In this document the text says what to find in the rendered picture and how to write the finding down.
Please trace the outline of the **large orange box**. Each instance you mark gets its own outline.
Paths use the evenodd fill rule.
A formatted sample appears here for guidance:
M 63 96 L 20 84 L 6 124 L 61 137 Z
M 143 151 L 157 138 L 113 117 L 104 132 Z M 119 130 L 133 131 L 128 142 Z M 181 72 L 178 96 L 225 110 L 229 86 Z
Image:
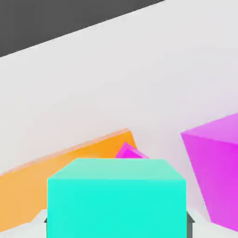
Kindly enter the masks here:
M 36 159 L 0 176 L 0 232 L 31 222 L 46 209 L 47 179 L 76 158 L 114 158 L 124 143 L 135 147 L 129 129 Z

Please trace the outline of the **small cyan cube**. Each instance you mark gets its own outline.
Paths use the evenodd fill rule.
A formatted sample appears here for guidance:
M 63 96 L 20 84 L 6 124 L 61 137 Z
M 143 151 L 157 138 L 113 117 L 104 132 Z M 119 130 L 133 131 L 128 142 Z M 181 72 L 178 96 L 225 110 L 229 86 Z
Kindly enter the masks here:
M 186 238 L 186 180 L 163 159 L 76 159 L 47 180 L 47 238 Z

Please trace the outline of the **small magenta cube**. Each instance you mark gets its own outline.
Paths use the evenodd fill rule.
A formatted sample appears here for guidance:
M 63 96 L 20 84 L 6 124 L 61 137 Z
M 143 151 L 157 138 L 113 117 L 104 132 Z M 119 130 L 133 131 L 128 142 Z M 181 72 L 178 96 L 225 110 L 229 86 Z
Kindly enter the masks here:
M 124 143 L 117 153 L 116 157 L 118 159 L 148 159 L 149 157 L 140 152 L 138 149 L 134 148 L 133 146 L 129 145 L 128 143 Z

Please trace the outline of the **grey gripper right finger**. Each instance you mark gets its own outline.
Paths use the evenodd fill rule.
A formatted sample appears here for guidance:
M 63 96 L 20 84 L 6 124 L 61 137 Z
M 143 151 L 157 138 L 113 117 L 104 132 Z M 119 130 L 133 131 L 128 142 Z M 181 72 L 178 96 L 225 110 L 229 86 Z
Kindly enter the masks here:
M 238 232 L 214 224 L 203 217 L 197 210 L 188 210 L 193 218 L 193 238 L 238 238 Z

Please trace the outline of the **large magenta box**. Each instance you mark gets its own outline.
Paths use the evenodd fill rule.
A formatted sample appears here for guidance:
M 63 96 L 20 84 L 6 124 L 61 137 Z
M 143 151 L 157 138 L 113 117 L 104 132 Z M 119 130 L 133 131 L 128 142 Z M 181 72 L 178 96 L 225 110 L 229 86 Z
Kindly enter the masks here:
M 238 113 L 181 136 L 210 220 L 238 232 Z

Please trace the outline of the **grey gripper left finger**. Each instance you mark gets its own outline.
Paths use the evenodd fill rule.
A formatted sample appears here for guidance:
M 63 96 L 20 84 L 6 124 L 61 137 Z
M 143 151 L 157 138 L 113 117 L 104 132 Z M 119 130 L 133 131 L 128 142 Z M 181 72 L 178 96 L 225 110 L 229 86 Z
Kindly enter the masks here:
M 43 209 L 29 223 L 0 232 L 0 238 L 46 238 L 47 209 Z

